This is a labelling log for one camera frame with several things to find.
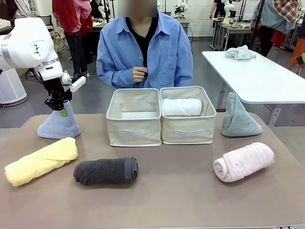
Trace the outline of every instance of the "fabric basket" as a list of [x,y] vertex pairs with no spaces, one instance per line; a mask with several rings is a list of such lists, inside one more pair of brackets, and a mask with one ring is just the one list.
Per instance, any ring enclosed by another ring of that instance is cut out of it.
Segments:
[[118,89],[106,114],[112,146],[161,145],[161,105],[157,89]]
[[168,145],[210,144],[213,142],[216,110],[205,90],[199,86],[171,87],[160,90],[163,99],[200,99],[200,116],[164,116],[162,114],[162,141]]

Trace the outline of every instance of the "blue button-up shirt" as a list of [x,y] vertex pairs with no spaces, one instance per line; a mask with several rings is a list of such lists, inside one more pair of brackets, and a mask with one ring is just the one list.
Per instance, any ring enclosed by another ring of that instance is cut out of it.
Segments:
[[132,69],[143,66],[143,56],[126,18],[116,18],[102,29],[96,65],[98,77],[106,84],[116,89],[189,85],[193,77],[190,41],[176,19],[158,14],[147,52],[148,76],[140,83],[134,82]]

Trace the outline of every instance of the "green tag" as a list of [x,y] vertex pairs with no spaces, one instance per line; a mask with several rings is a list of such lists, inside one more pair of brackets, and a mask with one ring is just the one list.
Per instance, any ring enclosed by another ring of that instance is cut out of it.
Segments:
[[62,116],[62,117],[68,117],[67,112],[66,112],[66,109],[63,109],[63,110],[61,111],[61,116]]

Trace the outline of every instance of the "teal towel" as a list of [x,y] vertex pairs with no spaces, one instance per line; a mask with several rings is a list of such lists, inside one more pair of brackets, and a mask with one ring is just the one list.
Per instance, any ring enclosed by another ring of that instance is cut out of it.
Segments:
[[63,106],[65,109],[53,111],[47,120],[38,127],[37,134],[39,137],[63,139],[81,134],[70,102],[68,100],[64,101]]
[[221,134],[226,137],[259,135],[262,127],[248,114],[238,96],[230,92],[221,129]]

